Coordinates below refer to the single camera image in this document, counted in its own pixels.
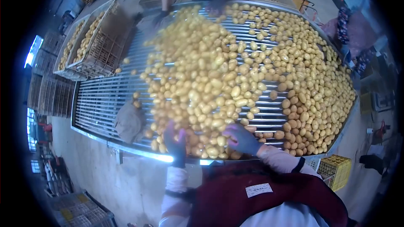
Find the yellow plastic crate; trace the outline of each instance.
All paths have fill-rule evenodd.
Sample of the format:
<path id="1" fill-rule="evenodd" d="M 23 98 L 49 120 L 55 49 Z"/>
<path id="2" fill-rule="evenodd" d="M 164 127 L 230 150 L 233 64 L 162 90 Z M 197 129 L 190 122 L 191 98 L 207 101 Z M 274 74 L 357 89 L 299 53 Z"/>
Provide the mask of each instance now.
<path id="1" fill-rule="evenodd" d="M 351 172 L 351 164 L 351 159 L 333 154 L 330 157 L 321 159 L 317 173 L 325 177 L 335 174 L 328 185 L 335 192 L 347 184 Z"/>

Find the gloved hand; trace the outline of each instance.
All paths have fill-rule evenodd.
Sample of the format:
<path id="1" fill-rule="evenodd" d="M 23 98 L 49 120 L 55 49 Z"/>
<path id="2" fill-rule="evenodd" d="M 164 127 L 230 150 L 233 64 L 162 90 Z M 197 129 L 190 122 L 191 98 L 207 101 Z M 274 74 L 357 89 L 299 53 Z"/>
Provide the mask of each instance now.
<path id="1" fill-rule="evenodd" d="M 212 0 L 205 7 L 205 11 L 212 17 L 218 17 L 223 12 L 223 7 L 227 0 Z"/>
<path id="2" fill-rule="evenodd" d="M 169 154 L 174 158 L 173 167 L 185 168 L 185 129 L 179 130 L 178 141 L 174 140 L 174 121 L 170 120 L 166 130 L 164 131 L 164 143 L 166 144 Z"/>
<path id="3" fill-rule="evenodd" d="M 161 20 L 164 18 L 164 17 L 166 17 L 166 16 L 168 16 L 169 15 L 169 12 L 168 11 L 161 11 L 154 19 L 153 19 L 153 26 L 154 27 L 159 27 L 159 25 L 160 25 L 160 23 L 161 23 Z"/>
<path id="4" fill-rule="evenodd" d="M 222 132 L 222 135 L 230 136 L 227 139 L 229 146 L 244 154 L 256 155 L 259 148 L 263 145 L 241 124 L 229 124 Z"/>

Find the concrete floor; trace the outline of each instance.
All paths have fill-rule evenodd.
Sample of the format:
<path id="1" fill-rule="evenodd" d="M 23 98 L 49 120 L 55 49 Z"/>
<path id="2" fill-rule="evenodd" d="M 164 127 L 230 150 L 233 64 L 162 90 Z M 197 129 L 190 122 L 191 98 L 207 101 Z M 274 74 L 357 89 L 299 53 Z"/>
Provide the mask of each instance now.
<path id="1" fill-rule="evenodd" d="M 107 0 L 98 0 L 83 10 L 79 17 L 90 13 Z M 338 9 L 331 0 L 311 0 L 316 4 L 320 19 L 326 23 L 335 18 Z M 142 11 L 139 0 L 119 0 L 130 14 Z M 375 170 L 364 169 L 356 158 L 366 153 L 369 143 L 366 128 L 372 127 L 368 116 L 360 111 L 352 114 L 353 122 L 344 135 L 336 154 L 352 159 L 348 184 L 337 191 L 346 204 L 351 218 L 361 221 L 373 199 L 381 175 Z M 115 154 L 106 145 L 70 129 L 70 119 L 51 118 L 53 125 L 53 150 L 64 158 L 75 190 L 86 189 L 105 207 L 111 210 L 120 226 L 127 223 L 145 223 L 157 226 L 164 194 L 166 168 L 169 164 L 138 156 L 124 157 L 124 163 L 116 163 Z M 189 185 L 201 183 L 200 166 L 187 166 Z"/>

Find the potato-filled basket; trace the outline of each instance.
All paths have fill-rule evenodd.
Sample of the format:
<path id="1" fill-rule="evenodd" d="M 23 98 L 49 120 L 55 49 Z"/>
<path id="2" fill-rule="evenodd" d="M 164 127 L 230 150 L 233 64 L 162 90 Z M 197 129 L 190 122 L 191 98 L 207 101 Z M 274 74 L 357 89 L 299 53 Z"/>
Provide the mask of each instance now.
<path id="1" fill-rule="evenodd" d="M 74 45 L 67 68 L 88 78 L 112 75 L 129 35 L 130 20 L 117 0 L 91 13 Z"/>

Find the burlap sack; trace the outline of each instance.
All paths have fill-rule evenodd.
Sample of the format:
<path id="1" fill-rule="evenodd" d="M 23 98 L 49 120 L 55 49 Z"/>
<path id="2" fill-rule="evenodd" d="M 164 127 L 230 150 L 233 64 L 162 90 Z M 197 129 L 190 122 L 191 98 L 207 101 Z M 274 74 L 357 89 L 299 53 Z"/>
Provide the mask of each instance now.
<path id="1" fill-rule="evenodd" d="M 119 137 L 128 144 L 142 139 L 144 134 L 144 116 L 129 101 L 121 107 L 115 118 L 115 129 Z"/>

